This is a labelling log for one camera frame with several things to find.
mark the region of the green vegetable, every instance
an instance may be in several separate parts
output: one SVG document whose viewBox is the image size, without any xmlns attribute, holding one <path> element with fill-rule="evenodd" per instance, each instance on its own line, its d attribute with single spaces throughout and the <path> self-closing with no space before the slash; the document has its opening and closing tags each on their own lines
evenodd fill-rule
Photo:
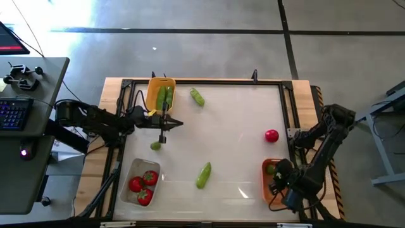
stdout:
<svg viewBox="0 0 405 228">
<path fill-rule="evenodd" d="M 191 88 L 190 94 L 194 98 L 194 101 L 196 101 L 199 106 L 201 106 L 201 107 L 204 106 L 205 100 L 200 95 L 200 93 L 197 91 L 197 89 Z"/>
<path fill-rule="evenodd" d="M 161 147 L 160 142 L 153 142 L 153 143 L 151 144 L 151 149 L 153 149 L 153 150 L 159 150 L 160 147 Z"/>
<path fill-rule="evenodd" d="M 199 189 L 203 189 L 205 186 L 205 183 L 207 183 L 208 177 L 211 174 L 211 163 L 208 162 L 205 164 L 205 166 L 202 168 L 201 173 L 197 177 L 196 181 L 196 186 Z"/>
<path fill-rule="evenodd" d="M 166 87 L 161 86 L 159 88 L 158 97 L 156 98 L 156 110 L 161 111 L 163 109 L 163 102 L 166 99 Z"/>
<path fill-rule="evenodd" d="M 273 175 L 273 174 L 274 174 L 274 166 L 273 166 L 272 164 L 269 164 L 269 165 L 266 167 L 266 173 L 267 173 L 268 175 Z"/>
<path fill-rule="evenodd" d="M 166 103 L 168 104 L 169 108 L 173 103 L 173 87 L 167 87 L 167 94 L 166 94 Z"/>
</svg>

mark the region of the orange basket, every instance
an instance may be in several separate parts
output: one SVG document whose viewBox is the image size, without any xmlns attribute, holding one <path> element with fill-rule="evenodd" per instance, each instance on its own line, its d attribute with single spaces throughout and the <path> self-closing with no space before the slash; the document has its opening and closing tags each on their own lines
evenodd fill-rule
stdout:
<svg viewBox="0 0 405 228">
<path fill-rule="evenodd" d="M 273 175 L 269 175 L 266 173 L 266 167 L 268 165 L 273 165 L 275 166 L 277 162 L 279 162 L 280 159 L 266 159 L 263 164 L 261 165 L 261 193 L 262 193 L 262 197 L 263 200 L 269 204 L 271 202 L 271 200 L 273 199 L 274 195 L 272 195 L 272 193 L 270 192 L 268 186 L 270 185 L 271 182 L 273 182 Z M 273 209 L 278 209 L 281 207 L 284 207 L 284 205 L 282 204 L 281 200 L 282 200 L 282 195 L 278 194 L 277 197 L 274 199 L 272 205 Z"/>
<path fill-rule="evenodd" d="M 171 107 L 168 110 L 168 114 L 170 114 L 175 104 L 175 93 L 176 93 L 176 81 L 171 78 L 155 77 L 149 80 L 149 83 L 147 85 L 146 108 L 151 111 L 156 109 L 156 100 L 158 98 L 158 93 L 161 86 L 173 87 L 173 102 L 171 103 Z M 156 110 L 156 113 L 161 115 L 162 111 Z"/>
</svg>

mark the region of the red tomato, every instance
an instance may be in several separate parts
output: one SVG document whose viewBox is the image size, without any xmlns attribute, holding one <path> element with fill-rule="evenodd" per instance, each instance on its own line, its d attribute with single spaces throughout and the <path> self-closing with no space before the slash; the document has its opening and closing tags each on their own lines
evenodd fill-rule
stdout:
<svg viewBox="0 0 405 228">
<path fill-rule="evenodd" d="M 275 143 L 278 140 L 278 132 L 276 130 L 268 130 L 265 134 L 265 139 L 269 143 Z"/>
<path fill-rule="evenodd" d="M 147 186 L 153 186 L 158 182 L 159 175 L 153 170 L 146 171 L 144 174 L 144 183 Z"/>
<path fill-rule="evenodd" d="M 128 187 L 129 190 L 135 193 L 139 193 L 140 190 L 142 190 L 142 188 L 144 187 L 144 180 L 142 179 L 142 177 L 134 177 L 129 180 Z"/>
<path fill-rule="evenodd" d="M 142 206 L 147 206 L 150 204 L 153 196 L 153 191 L 150 189 L 143 189 L 138 193 L 138 202 Z"/>
</svg>

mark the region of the white basket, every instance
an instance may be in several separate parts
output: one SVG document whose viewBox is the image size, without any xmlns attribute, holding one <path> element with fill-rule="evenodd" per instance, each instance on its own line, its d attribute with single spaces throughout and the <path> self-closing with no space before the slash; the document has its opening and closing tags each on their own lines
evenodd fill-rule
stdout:
<svg viewBox="0 0 405 228">
<path fill-rule="evenodd" d="M 158 177 L 158 182 L 156 183 L 156 185 L 146 186 L 148 189 L 153 191 L 153 196 L 152 196 L 151 202 L 147 206 L 142 206 L 139 204 L 138 199 L 137 199 L 138 193 L 134 193 L 131 190 L 129 190 L 128 182 L 132 177 L 136 177 L 136 176 L 142 177 L 144 175 L 144 173 L 148 170 L 153 170 L 153 171 L 157 172 L 159 177 Z M 127 174 L 127 178 L 125 178 L 125 183 L 124 183 L 124 187 L 122 188 L 122 191 L 121 191 L 120 199 L 123 202 L 130 203 L 135 206 L 139 206 L 139 207 L 143 207 L 143 208 L 148 207 L 149 205 L 152 204 L 155 192 L 158 189 L 159 180 L 160 180 L 159 163 L 136 158 L 136 159 L 134 159 L 134 161 L 131 164 L 131 167 Z"/>
</svg>

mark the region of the yellow basket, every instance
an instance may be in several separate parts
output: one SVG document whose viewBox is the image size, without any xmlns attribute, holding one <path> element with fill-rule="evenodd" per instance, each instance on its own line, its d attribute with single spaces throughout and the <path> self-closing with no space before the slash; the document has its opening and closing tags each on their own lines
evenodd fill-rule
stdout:
<svg viewBox="0 0 405 228">
<path fill-rule="evenodd" d="M 146 95 L 146 108 L 149 111 L 156 109 L 156 99 L 158 98 L 159 89 L 161 86 L 171 86 L 173 87 L 173 102 L 168 110 L 168 114 L 171 113 L 173 105 L 175 104 L 175 93 L 176 93 L 176 81 L 171 78 L 153 78 L 149 80 L 147 85 L 147 95 Z M 156 110 L 156 113 L 161 115 L 162 111 Z"/>
</svg>

